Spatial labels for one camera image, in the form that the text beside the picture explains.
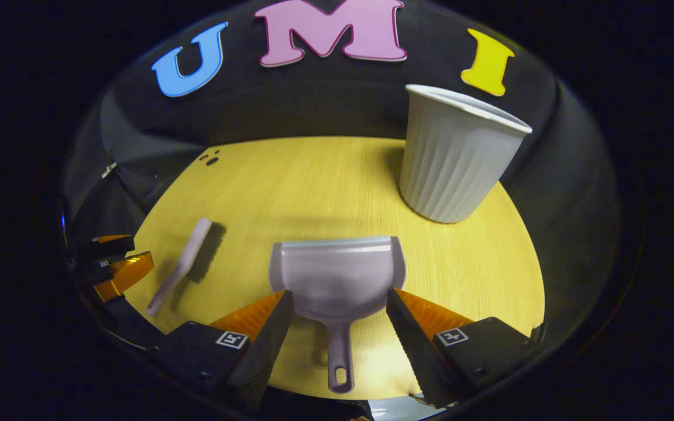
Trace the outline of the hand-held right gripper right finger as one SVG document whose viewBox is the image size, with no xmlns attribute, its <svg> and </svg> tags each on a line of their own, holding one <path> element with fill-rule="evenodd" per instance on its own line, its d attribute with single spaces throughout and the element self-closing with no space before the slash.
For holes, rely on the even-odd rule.
<svg viewBox="0 0 674 421">
<path fill-rule="evenodd" d="M 471 320 L 428 299 L 393 288 L 386 314 L 424 400 L 444 408 L 506 380 L 542 349 L 542 327 L 525 335 L 488 317 Z"/>
</svg>

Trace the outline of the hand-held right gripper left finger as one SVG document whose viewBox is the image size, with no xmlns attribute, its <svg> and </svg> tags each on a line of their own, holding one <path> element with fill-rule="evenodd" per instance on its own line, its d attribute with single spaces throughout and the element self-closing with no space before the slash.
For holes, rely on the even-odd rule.
<svg viewBox="0 0 674 421">
<path fill-rule="evenodd" d="M 216 322 L 182 323 L 156 342 L 156 363 L 206 397 L 257 410 L 293 317 L 293 294 L 279 291 Z"/>
</svg>

